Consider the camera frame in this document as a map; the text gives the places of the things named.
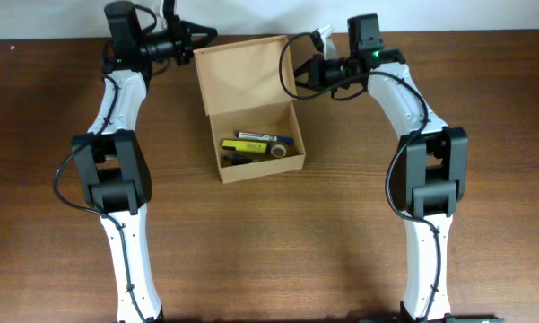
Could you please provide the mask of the cardboard box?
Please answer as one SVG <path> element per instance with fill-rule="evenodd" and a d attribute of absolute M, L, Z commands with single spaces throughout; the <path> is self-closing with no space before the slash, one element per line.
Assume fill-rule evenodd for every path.
<path fill-rule="evenodd" d="M 196 49 L 196 71 L 204 111 L 209 117 L 222 183 L 300 170 L 306 150 L 290 93 L 296 93 L 291 54 L 284 35 Z M 285 157 L 252 154 L 252 162 L 233 165 L 222 147 L 238 131 L 287 137 Z"/>

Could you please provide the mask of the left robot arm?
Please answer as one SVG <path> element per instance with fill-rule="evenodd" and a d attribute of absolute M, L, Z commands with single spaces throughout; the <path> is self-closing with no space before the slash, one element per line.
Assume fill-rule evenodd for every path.
<path fill-rule="evenodd" d="M 118 322 L 161 322 L 146 236 L 152 179 L 135 126 L 156 63 L 190 63 L 216 29 L 182 20 L 174 0 L 161 1 L 154 24 L 141 25 L 143 6 L 132 1 L 105 5 L 111 39 L 103 49 L 104 96 L 94 122 L 72 140 L 86 211 L 99 216 L 109 241 L 117 286 Z"/>

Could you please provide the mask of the black sharpie marker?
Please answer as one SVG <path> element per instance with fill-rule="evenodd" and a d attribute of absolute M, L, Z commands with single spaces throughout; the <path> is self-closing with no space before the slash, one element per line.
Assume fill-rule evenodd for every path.
<path fill-rule="evenodd" d="M 230 166 L 237 166 L 261 161 L 261 159 L 256 159 L 241 154 L 226 155 L 222 157 L 222 160 Z"/>

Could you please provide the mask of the white marker blue cap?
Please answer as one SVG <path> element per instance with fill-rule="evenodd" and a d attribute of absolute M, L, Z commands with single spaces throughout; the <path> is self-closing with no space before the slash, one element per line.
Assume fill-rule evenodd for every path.
<path fill-rule="evenodd" d="M 244 131 L 239 131 L 239 130 L 236 130 L 234 132 L 234 135 L 238 139 L 243 139 L 243 140 L 253 140 L 253 141 L 261 141 L 261 142 L 280 142 L 280 143 L 285 143 L 288 145 L 294 145 L 294 139 L 287 136 L 259 134 L 259 133 L 244 132 Z"/>

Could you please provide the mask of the yellow tape roll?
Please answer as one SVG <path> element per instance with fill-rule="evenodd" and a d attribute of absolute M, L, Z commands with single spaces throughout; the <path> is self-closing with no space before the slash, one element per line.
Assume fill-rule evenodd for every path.
<path fill-rule="evenodd" d="M 271 146 L 270 154 L 277 159 L 281 159 L 287 156 L 287 148 L 283 144 L 274 144 Z"/>

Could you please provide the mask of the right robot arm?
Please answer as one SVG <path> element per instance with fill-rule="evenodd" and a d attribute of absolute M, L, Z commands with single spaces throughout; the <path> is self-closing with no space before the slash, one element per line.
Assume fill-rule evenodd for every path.
<path fill-rule="evenodd" d="M 385 195 L 403 220 L 407 246 L 407 281 L 397 319 L 451 322 L 448 235 L 465 192 L 467 133 L 450 127 L 431 109 L 402 53 L 385 47 L 376 14 L 352 17 L 347 25 L 348 57 L 331 56 L 331 25 L 309 32 L 317 54 L 295 69 L 295 76 L 307 77 L 296 85 L 314 99 L 359 84 L 384 111 L 398 138 Z"/>

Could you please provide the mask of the yellow highlighter marker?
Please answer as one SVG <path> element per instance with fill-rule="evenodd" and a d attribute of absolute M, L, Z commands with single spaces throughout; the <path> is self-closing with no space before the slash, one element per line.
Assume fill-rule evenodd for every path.
<path fill-rule="evenodd" d="M 241 153 L 269 154 L 271 146 L 265 142 L 247 140 L 222 140 L 222 149 Z"/>

